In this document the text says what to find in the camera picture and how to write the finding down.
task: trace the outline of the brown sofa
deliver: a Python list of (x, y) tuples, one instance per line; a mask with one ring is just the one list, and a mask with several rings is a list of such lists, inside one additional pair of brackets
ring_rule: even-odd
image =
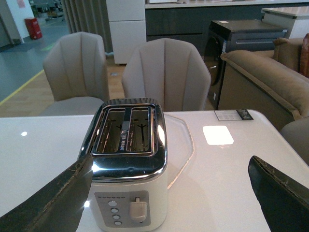
[(303, 39), (279, 38), (274, 44), (275, 51), (221, 55), (226, 68), (218, 109), (254, 109), (281, 130), (309, 116), (309, 79), (299, 73)]

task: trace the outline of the black cabinet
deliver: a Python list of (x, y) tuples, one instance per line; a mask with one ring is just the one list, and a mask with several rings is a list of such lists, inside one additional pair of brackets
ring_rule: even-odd
[(146, 9), (147, 41), (172, 38), (194, 44), (204, 55), (212, 20), (262, 19), (262, 8), (309, 6), (309, 3)]

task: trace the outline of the chrome toaster top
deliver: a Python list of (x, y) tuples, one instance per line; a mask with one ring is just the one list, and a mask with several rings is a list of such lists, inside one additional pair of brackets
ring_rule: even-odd
[(156, 100), (114, 99), (94, 115), (80, 156), (91, 153), (93, 181), (123, 182), (160, 175), (167, 165), (163, 112)]

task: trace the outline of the toaster control panel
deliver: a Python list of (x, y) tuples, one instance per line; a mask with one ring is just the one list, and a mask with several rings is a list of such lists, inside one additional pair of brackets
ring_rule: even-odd
[(95, 192), (95, 198), (107, 227), (132, 228), (150, 225), (147, 191)]

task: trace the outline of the beige chair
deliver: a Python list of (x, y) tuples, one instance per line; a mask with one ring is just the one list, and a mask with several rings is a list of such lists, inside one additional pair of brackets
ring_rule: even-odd
[(99, 35), (78, 32), (63, 36), (45, 58), (43, 67), (55, 103), (42, 116), (94, 114), (110, 98)]
[(290, 122), (282, 128), (280, 133), (309, 165), (309, 117)]
[(126, 98), (153, 98), (164, 111), (204, 110), (211, 76), (194, 45), (158, 39), (137, 47), (122, 79)]

